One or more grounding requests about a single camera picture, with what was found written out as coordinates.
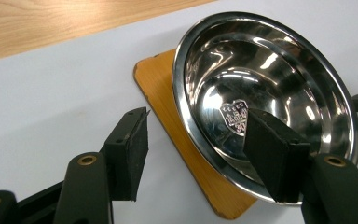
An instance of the bowl rim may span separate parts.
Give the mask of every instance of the bowl rim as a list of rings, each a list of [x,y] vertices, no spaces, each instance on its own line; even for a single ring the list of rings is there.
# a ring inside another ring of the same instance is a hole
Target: bowl rim
[[[260,16],[257,14],[249,12],[239,12],[239,11],[229,11],[222,12],[218,14],[213,14],[209,17],[206,17],[197,23],[195,23],[183,36],[180,40],[172,65],[172,90],[173,97],[176,103],[176,108],[179,114],[179,117],[186,128],[187,134],[190,136],[190,139],[195,144],[198,151],[206,159],[208,163],[224,178],[233,183],[238,188],[244,190],[245,192],[250,193],[251,195],[259,198],[261,200],[276,203],[270,197],[264,186],[256,184],[254,181],[248,179],[244,175],[241,175],[236,169],[231,167],[210,145],[210,143],[205,139],[204,134],[199,130],[197,122],[192,117],[192,112],[187,104],[187,96],[185,90],[185,70],[186,70],[186,58],[189,53],[189,50],[192,48],[193,43],[197,40],[197,37],[205,30],[212,26],[221,24],[226,21],[260,21],[270,26],[273,26],[276,29],[279,29],[281,32],[284,32],[286,35],[293,38],[297,43],[300,43],[304,48],[309,50],[312,55],[323,65],[327,70],[330,77],[333,78],[335,84],[337,85],[340,93],[343,96],[344,103],[348,108],[349,122],[351,125],[352,132],[352,141],[350,150],[347,150],[346,155],[347,159],[351,160],[353,163],[357,164],[358,162],[358,118],[351,100],[351,96],[344,85],[344,82],[339,77],[336,70],[330,64],[329,61],[322,55],[322,53],[317,50],[307,39],[299,35],[294,30],[289,27],[272,20],[270,18]],[[285,205],[301,205],[301,199],[298,203],[278,203]]]

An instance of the shield logo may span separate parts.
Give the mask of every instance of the shield logo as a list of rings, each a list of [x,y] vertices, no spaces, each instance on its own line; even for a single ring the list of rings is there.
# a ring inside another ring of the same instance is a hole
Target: shield logo
[[[244,100],[235,100],[232,104],[222,104],[220,106],[220,114],[223,116],[226,126],[232,132],[240,136],[245,136],[248,105]]]

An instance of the white table surface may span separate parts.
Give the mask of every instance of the white table surface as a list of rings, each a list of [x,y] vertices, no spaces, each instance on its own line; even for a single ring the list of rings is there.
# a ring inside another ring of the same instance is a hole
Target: white table surface
[[[0,60],[0,189],[19,201],[63,180],[69,160],[98,151],[125,112],[150,108],[133,66],[230,10],[291,27],[358,93],[358,1],[217,1],[136,22]],[[116,223],[303,223],[299,208],[262,201],[234,221],[218,217],[153,112],[148,126],[138,201],[113,202]]]

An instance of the stainless steel bowl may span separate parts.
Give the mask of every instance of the stainless steel bowl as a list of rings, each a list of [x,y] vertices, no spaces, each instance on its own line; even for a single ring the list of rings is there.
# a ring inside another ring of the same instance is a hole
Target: stainless steel bowl
[[[310,42],[276,21],[227,12],[198,22],[177,48],[172,84],[197,149],[260,199],[274,202],[242,152],[247,108],[282,120],[310,141],[311,154],[358,161],[358,120],[343,82]]]

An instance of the wooden surface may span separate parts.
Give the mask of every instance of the wooden surface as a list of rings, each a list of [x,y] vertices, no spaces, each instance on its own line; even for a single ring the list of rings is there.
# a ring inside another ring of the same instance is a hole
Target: wooden surface
[[[179,150],[187,167],[200,185],[217,215],[234,219],[245,212],[256,198],[244,193],[218,174],[200,155],[188,137],[172,95],[171,69],[174,50],[137,63],[134,78]]]
[[[0,58],[212,0],[0,0]]]

